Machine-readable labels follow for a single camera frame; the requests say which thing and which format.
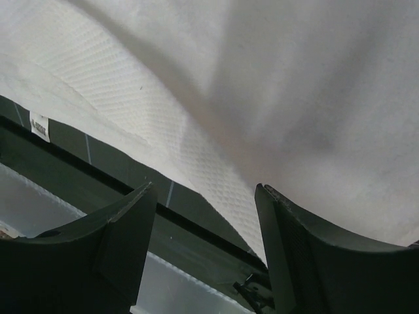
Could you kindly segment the white towel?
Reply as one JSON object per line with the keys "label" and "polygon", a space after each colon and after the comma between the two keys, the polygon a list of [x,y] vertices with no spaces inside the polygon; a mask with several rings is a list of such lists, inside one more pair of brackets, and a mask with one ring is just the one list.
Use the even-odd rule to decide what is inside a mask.
{"label": "white towel", "polygon": [[418,239],[417,1],[2,1],[1,94],[198,192]]}

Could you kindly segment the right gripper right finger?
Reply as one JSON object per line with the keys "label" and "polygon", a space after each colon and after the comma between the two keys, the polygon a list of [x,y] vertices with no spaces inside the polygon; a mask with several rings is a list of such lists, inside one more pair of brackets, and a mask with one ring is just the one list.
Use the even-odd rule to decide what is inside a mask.
{"label": "right gripper right finger", "polygon": [[276,313],[417,313],[418,247],[355,234],[259,184]]}

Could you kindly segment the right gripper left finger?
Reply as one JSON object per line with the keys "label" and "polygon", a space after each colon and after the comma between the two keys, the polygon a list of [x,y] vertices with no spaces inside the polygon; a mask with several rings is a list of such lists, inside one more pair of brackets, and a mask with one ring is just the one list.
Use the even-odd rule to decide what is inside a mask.
{"label": "right gripper left finger", "polygon": [[157,193],[119,201],[34,238],[1,241],[2,313],[129,313],[137,302]]}

